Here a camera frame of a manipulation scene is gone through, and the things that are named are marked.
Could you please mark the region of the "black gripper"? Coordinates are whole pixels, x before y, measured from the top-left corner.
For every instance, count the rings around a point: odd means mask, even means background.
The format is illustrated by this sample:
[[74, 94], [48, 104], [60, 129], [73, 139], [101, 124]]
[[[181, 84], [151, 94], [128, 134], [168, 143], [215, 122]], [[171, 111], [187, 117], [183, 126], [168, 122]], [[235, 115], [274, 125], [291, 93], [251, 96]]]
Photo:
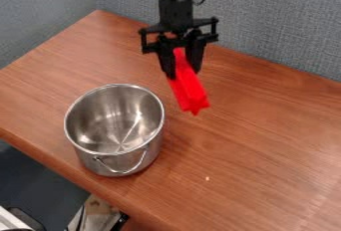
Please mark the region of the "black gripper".
[[215, 17], [195, 18], [192, 7], [204, 0], [159, 0], [159, 22], [139, 31], [143, 53], [157, 53], [161, 70], [175, 79], [173, 48], [184, 48], [185, 59], [195, 73], [200, 70], [203, 49], [217, 41]]

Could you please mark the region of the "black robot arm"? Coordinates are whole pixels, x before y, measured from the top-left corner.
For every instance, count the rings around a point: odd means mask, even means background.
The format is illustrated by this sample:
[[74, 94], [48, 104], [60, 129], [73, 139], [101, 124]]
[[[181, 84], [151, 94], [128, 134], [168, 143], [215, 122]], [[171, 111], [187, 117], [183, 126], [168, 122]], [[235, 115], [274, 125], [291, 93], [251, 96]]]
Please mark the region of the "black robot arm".
[[192, 7], [204, 0], [159, 0], [159, 22], [139, 30], [141, 52], [156, 53], [161, 71], [175, 79], [173, 49], [184, 48], [184, 57], [195, 73], [199, 72], [203, 50], [208, 43], [217, 41], [215, 17], [192, 17]]

